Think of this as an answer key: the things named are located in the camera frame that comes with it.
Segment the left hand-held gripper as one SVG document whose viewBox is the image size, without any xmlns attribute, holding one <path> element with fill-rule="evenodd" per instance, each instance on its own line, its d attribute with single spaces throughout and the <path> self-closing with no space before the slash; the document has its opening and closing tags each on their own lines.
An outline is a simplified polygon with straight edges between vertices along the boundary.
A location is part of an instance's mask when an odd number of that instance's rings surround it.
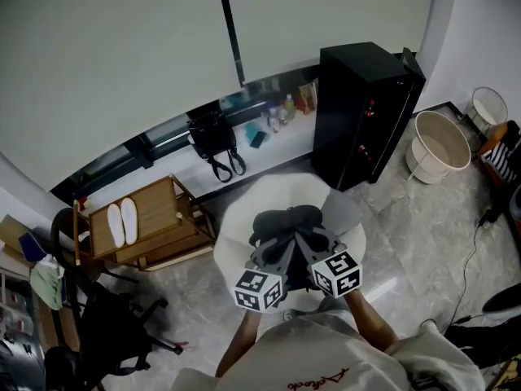
<svg viewBox="0 0 521 391">
<path fill-rule="evenodd" d="M 294 235 L 283 235 L 256 248 L 250 261 L 264 272 L 243 271 L 233 286 L 234 303 L 240 308 L 252 311 L 277 308 L 285 297 L 281 276 L 288 271 L 295 246 Z"/>
</svg>

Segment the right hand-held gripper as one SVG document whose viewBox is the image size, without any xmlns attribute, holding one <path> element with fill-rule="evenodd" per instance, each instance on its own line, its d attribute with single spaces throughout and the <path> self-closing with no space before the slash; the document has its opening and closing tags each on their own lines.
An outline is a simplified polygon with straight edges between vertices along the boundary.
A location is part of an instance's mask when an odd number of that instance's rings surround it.
<svg viewBox="0 0 521 391">
<path fill-rule="evenodd" d="M 295 240 L 311 267 L 314 284 L 324 293 L 339 298 L 361 286 L 361 265 L 345 250 L 334 232 L 313 227 L 304 231 L 303 237 L 296 232 Z"/>
</svg>

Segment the black garment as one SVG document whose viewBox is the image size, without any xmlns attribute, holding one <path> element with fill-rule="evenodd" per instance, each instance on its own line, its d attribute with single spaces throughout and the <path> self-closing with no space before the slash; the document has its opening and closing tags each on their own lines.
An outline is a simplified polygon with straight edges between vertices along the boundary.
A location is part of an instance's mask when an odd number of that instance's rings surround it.
<svg viewBox="0 0 521 391">
<path fill-rule="evenodd" d="M 259 248 L 271 240 L 275 242 L 274 245 L 260 253 L 263 260 L 262 266 L 279 266 L 296 233 L 302 236 L 305 243 L 314 252 L 320 253 L 328 249 L 327 238 L 313 231 L 315 228 L 322 229 L 323 225 L 322 211 L 312 205 L 299 205 L 286 210 L 264 211 L 256 215 L 252 228 L 253 233 L 249 239 L 249 244 L 252 247 Z M 287 292 L 300 289 L 306 291 L 317 289 L 311 280 L 307 266 L 308 263 L 300 246 L 295 246 L 285 271 L 288 277 L 285 286 Z"/>
</svg>

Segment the white egg-shaped seat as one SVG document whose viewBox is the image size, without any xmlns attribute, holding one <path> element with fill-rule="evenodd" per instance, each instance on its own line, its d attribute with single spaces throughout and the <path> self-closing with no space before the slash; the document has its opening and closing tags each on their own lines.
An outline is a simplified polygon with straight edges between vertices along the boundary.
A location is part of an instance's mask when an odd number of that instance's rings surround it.
<svg viewBox="0 0 521 391">
<path fill-rule="evenodd" d="M 254 182 L 223 214 L 214 259 L 229 290 L 239 280 L 254 248 L 249 244 L 254 218 L 264 211 L 312 205 L 322 211 L 323 226 L 339 236 L 360 263 L 366 233 L 359 206 L 347 194 L 329 187 L 313 174 L 271 174 Z"/>
</svg>

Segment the person's left forearm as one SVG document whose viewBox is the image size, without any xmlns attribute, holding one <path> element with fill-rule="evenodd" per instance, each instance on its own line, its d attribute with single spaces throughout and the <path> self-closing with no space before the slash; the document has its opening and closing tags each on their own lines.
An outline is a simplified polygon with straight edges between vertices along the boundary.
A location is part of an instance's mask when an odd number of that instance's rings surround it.
<svg viewBox="0 0 521 391">
<path fill-rule="evenodd" d="M 247 310 L 228 349 L 218 364 L 215 377 L 221 378 L 255 343 L 261 313 Z"/>
</svg>

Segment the person's white shirt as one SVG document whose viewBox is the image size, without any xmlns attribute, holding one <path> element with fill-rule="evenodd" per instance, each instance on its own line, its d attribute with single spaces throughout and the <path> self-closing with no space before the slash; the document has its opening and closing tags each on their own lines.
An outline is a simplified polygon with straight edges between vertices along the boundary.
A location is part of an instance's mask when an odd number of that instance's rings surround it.
<svg viewBox="0 0 521 391">
<path fill-rule="evenodd" d="M 347 303 L 270 328 L 221 377 L 191 368 L 171 391 L 485 391 L 479 368 L 433 322 L 390 355 L 366 351 Z"/>
</svg>

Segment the wooden shelf trolley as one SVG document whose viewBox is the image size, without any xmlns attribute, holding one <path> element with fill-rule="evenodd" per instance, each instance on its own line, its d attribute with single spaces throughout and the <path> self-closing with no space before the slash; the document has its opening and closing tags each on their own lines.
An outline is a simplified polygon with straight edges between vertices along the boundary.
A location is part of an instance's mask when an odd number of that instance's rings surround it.
<svg viewBox="0 0 521 391">
<path fill-rule="evenodd" d="M 138 238 L 115 246 L 107 222 L 110 204 L 89 215 L 93 259 L 153 271 L 213 251 L 212 215 L 173 175 L 152 182 L 112 204 L 131 198 L 138 211 Z"/>
</svg>

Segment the black handbag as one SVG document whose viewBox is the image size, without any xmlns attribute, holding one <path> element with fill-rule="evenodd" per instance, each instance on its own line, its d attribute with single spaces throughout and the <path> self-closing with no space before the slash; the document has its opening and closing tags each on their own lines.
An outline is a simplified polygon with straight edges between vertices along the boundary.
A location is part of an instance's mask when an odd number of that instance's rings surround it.
<svg viewBox="0 0 521 391">
<path fill-rule="evenodd" d="M 234 130 L 223 112 L 207 112 L 190 120 L 188 130 L 190 145 L 211 165 L 220 182 L 227 183 L 234 174 L 246 173 L 247 166 L 238 153 Z"/>
</svg>

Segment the round white side table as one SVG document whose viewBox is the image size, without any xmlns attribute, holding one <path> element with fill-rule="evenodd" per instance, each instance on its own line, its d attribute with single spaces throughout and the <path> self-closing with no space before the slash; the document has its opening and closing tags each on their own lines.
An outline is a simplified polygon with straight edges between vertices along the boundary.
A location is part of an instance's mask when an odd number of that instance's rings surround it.
<svg viewBox="0 0 521 391">
<path fill-rule="evenodd" d="M 405 153 L 409 179 L 436 184 L 470 164 L 469 143 L 448 117 L 433 111 L 420 112 L 414 119 L 414 130 L 414 138 Z"/>
</svg>

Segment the black office chair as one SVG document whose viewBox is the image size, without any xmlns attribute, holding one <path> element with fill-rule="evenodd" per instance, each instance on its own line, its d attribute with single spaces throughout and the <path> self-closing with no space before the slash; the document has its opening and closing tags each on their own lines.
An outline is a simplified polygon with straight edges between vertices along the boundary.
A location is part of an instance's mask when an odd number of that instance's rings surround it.
<svg viewBox="0 0 521 391">
<path fill-rule="evenodd" d="M 44 357 L 46 391 L 94 391 L 106 376 L 148 370 L 147 355 L 153 347 L 176 355 L 183 352 L 180 345 L 168 345 L 145 328 L 155 310 L 168 305 L 165 299 L 146 310 L 135 307 L 129 294 L 109 292 L 64 256 L 59 237 L 75 239 L 79 226 L 78 213 L 70 208 L 60 210 L 51 224 L 52 256 L 65 270 L 79 350 L 72 350 L 59 334 L 60 345 L 48 349 Z"/>
</svg>

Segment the black round floor fan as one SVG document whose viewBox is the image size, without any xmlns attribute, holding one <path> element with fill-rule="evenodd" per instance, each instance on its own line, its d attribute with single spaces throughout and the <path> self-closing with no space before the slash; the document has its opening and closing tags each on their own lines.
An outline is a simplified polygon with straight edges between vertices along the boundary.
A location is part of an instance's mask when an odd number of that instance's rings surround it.
<svg viewBox="0 0 521 391">
<path fill-rule="evenodd" d="M 506 362 L 521 354 L 521 283 L 500 291 L 482 308 L 483 316 L 506 317 L 492 327 L 464 327 L 453 324 L 444 337 L 461 349 L 479 368 Z"/>
</svg>

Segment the striped pillow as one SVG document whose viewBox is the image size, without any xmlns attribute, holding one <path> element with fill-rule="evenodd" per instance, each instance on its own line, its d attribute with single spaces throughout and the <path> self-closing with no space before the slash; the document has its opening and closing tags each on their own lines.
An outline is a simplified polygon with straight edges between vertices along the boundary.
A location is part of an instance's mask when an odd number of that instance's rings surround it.
<svg viewBox="0 0 521 391">
<path fill-rule="evenodd" d="M 498 177 L 506 183 L 513 182 L 517 176 L 509 162 L 510 151 L 508 147 L 499 142 L 495 147 L 487 150 L 481 159 L 490 165 Z"/>
</svg>

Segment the green cloth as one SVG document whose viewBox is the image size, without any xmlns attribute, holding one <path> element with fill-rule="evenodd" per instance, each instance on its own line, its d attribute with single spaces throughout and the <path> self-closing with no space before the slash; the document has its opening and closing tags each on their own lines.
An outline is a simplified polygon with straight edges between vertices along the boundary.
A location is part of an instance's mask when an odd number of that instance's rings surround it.
<svg viewBox="0 0 521 391">
<path fill-rule="evenodd" d="M 31 269 L 29 283 L 33 291 L 52 310 L 63 306 L 64 268 L 53 255 L 46 255 Z"/>
</svg>

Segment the white roller blind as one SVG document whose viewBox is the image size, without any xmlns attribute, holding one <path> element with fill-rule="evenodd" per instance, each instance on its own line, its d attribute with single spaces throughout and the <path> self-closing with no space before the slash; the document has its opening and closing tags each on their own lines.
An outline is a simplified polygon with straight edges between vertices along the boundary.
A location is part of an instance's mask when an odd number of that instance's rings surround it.
<svg viewBox="0 0 521 391">
<path fill-rule="evenodd" d="M 431 0 L 229 0 L 247 82 L 317 64 L 330 46 L 418 51 Z"/>
<path fill-rule="evenodd" d="M 239 88 L 221 0 L 0 0 L 0 152 L 45 191 Z"/>
</svg>

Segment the cardboard box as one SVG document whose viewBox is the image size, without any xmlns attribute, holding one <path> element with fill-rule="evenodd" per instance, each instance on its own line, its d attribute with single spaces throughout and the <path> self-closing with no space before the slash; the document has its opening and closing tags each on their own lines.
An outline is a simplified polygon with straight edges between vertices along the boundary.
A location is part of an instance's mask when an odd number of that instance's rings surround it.
<svg viewBox="0 0 521 391">
<path fill-rule="evenodd" d="M 26 233 L 31 234 L 36 239 L 45 253 L 51 252 L 51 241 L 48 239 L 49 233 L 44 228 L 37 226 L 35 229 L 29 229 L 10 215 L 6 215 L 0 221 L 0 241 L 4 243 L 2 247 L 3 252 L 20 264 L 32 268 L 33 263 L 25 259 L 22 245 L 19 242 L 19 237 Z"/>
</svg>

